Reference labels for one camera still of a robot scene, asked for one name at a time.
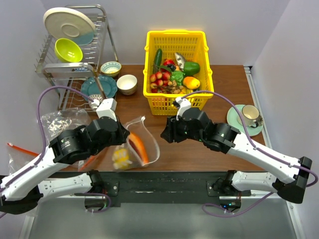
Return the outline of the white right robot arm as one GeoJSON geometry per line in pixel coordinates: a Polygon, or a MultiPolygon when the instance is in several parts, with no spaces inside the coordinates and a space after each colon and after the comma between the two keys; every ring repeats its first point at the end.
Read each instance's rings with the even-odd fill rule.
{"type": "Polygon", "coordinates": [[[180,116],[167,118],[161,133],[168,143],[186,139],[202,142],[212,151],[242,158],[264,169],[264,172],[229,170],[225,179],[213,185],[215,190],[232,196],[236,192],[257,190],[276,193],[291,203],[303,202],[308,170],[312,161],[278,153],[262,144],[249,141],[246,134],[226,123],[213,123],[198,108],[190,108],[180,116]]]}

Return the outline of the orange papaya slice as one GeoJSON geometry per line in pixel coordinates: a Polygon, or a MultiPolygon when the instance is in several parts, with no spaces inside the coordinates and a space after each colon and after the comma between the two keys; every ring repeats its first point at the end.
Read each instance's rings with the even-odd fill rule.
{"type": "Polygon", "coordinates": [[[135,133],[131,132],[128,137],[129,145],[132,147],[143,164],[149,163],[149,157],[142,139],[135,133]]]}

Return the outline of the brown longan bunch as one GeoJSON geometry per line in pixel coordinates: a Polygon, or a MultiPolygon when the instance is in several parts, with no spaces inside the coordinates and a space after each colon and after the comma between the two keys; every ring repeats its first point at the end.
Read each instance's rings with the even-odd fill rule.
{"type": "Polygon", "coordinates": [[[165,94],[186,94],[186,87],[178,85],[176,81],[164,81],[160,91],[165,94]]]}

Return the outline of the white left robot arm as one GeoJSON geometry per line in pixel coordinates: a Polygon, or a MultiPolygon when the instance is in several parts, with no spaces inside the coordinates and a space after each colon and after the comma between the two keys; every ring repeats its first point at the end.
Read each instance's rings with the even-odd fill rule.
{"type": "Polygon", "coordinates": [[[51,176],[75,162],[97,155],[104,148],[125,143],[129,134],[118,119],[110,117],[63,131],[26,166],[0,178],[0,211],[23,214],[39,203],[68,194],[103,197],[105,184],[97,170],[70,178],[52,179],[51,176]]]}

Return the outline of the clear white-dotted zip bag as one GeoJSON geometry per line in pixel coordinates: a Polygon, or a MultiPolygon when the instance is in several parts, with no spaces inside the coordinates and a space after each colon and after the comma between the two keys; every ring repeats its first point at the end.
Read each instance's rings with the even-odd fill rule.
{"type": "Polygon", "coordinates": [[[143,168],[159,159],[160,147],[146,128],[145,120],[146,117],[141,116],[124,125],[130,132],[125,143],[112,146],[109,151],[114,170],[143,168]]]}

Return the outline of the yellow bell pepper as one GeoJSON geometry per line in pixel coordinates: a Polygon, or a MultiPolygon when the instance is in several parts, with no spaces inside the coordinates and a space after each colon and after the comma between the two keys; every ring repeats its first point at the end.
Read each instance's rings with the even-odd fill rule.
{"type": "Polygon", "coordinates": [[[130,154],[126,148],[117,146],[112,154],[113,167],[116,170],[127,170],[131,168],[130,154]]]}

